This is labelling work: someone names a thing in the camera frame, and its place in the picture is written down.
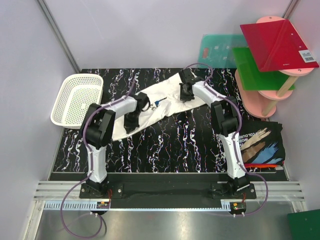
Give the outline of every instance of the reflective metal surface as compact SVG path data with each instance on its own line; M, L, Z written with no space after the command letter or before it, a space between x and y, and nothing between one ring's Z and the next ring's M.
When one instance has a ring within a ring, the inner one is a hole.
M248 212L258 203L248 202ZM103 215L107 233L101 240L290 240L287 214L293 212L290 202L268 202L253 216L213 216L206 212L128 212L110 211ZM65 211L66 223L82 215L83 211ZM86 216L69 228L75 233L89 236L99 227L99 220ZM55 210L43 212L36 240L73 240L62 228L60 214Z

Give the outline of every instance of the red board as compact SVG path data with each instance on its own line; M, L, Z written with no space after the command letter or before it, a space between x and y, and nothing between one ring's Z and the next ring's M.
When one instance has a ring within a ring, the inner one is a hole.
M319 67L288 19L240 27L261 72Z

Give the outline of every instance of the marble pattern tabletop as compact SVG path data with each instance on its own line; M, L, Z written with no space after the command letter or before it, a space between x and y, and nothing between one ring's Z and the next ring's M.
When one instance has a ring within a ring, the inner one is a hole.
M180 68L83 69L82 73L103 78L101 103L126 94L132 81L135 92L178 73ZM193 68L196 76L206 77L208 69ZM244 109L235 81L235 69L213 70L210 85L219 93L236 97L243 119L257 120ZM222 142L214 134L207 105L174 114L126 139L107 146L108 172L127 173L208 173L225 172ZM78 130L64 129L53 172L88 171L87 150Z

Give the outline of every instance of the white sticker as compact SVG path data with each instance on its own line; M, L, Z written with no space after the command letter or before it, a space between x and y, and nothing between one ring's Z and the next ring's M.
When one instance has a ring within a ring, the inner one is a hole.
M299 51L301 57L303 58L305 63L311 63L311 62L315 62L316 60L314 59L314 57L311 55L311 52L307 49L307 50L301 50Z

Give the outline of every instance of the white fabric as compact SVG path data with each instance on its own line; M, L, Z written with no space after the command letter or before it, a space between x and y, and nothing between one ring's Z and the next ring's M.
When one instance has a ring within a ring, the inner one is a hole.
M171 116L172 114L184 112L190 109L197 108L203 104L199 97L195 96L194 100L182 102L180 101L180 83L181 79L179 74L164 80L160 83L154 84L141 92L148 95L150 103L155 107L155 102L166 98L159 102L158 107L152 110L150 107L147 111L141 112L139 116L139 125L134 131L129 134L126 133L124 128L124 116L119 117L114 122L112 139L114 141L127 138L152 124L155 124L164 117Z

